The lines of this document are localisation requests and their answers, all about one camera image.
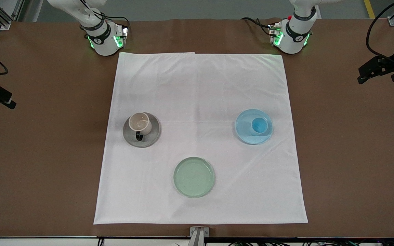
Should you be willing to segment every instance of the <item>black cup handle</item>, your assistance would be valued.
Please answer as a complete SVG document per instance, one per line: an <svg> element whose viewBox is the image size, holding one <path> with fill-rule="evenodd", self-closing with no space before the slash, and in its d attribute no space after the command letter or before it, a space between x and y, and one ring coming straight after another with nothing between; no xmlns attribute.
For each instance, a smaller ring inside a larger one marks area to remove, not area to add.
<svg viewBox="0 0 394 246"><path fill-rule="evenodd" d="M138 141L142 141L142 137L144 137L144 135L140 135L141 132L136 132L136 140Z"/></svg>

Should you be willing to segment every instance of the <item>blue cup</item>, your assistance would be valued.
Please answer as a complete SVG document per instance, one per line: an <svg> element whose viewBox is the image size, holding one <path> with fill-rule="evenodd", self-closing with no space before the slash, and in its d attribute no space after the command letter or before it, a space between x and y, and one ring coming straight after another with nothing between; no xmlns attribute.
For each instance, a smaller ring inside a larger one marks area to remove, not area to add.
<svg viewBox="0 0 394 246"><path fill-rule="evenodd" d="M252 120L250 124L250 134L253 136L261 136L268 129L268 122L264 118L258 117Z"/></svg>

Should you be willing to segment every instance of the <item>plate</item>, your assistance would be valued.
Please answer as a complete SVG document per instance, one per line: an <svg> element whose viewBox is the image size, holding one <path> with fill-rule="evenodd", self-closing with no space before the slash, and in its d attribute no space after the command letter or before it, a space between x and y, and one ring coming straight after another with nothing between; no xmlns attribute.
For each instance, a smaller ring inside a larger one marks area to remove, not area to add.
<svg viewBox="0 0 394 246"><path fill-rule="evenodd" d="M263 118L267 121L268 128L260 136L253 136L250 132L250 125L256 118ZM258 109L248 109L236 118L235 131L238 137L245 143L250 145L260 145L270 139L273 133L273 124L270 117Z"/></svg>
<svg viewBox="0 0 394 246"><path fill-rule="evenodd" d="M190 198L208 194L215 182L211 164L199 157L182 160L174 170L174 185L177 190Z"/></svg>
<svg viewBox="0 0 394 246"><path fill-rule="evenodd" d="M147 112L145 113L148 115L148 118L152 123L152 130L147 135L144 135L142 141L138 141L136 139L136 132L130 128L129 126L130 117L126 120L124 126L122 127L122 135L124 136L125 141L128 144L138 148L145 148L153 145L161 135L161 124L159 123L159 120L154 115L149 114Z"/></svg>

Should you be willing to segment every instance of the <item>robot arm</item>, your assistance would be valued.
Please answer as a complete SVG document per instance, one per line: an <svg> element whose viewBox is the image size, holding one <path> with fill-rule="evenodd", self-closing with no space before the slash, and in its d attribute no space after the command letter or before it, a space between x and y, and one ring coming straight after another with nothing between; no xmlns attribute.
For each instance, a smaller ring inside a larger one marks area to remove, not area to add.
<svg viewBox="0 0 394 246"><path fill-rule="evenodd" d="M48 0L48 2L51 6L70 14L84 27L94 27L100 23L98 18L100 15L94 11L100 13L96 8L106 3L105 0L86 0L86 3L80 0Z"/></svg>
<svg viewBox="0 0 394 246"><path fill-rule="evenodd" d="M314 6L322 3L337 3L342 0L289 0L294 6L291 19L285 19L275 24L276 37L272 37L272 44L288 54L299 52L310 36L311 27L317 19Z"/></svg>
<svg viewBox="0 0 394 246"><path fill-rule="evenodd" d="M113 55L124 47L127 27L106 20L98 9L106 0L48 0L51 6L67 12L80 22L88 34L91 47L102 56Z"/></svg>

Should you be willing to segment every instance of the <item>table surface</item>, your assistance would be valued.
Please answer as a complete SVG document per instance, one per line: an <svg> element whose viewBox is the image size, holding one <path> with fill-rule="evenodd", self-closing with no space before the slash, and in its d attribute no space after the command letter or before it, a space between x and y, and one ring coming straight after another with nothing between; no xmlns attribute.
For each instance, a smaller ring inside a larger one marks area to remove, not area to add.
<svg viewBox="0 0 394 246"><path fill-rule="evenodd" d="M122 52L283 55L309 223L211 225L212 236L394 237L394 83L357 84L370 22L317 20L295 55L244 20L132 22ZM371 46L393 52L385 19ZM78 23L14 22L0 60L17 102L0 105L0 236L189 235L186 224L93 225L117 54L96 55Z"/></svg>

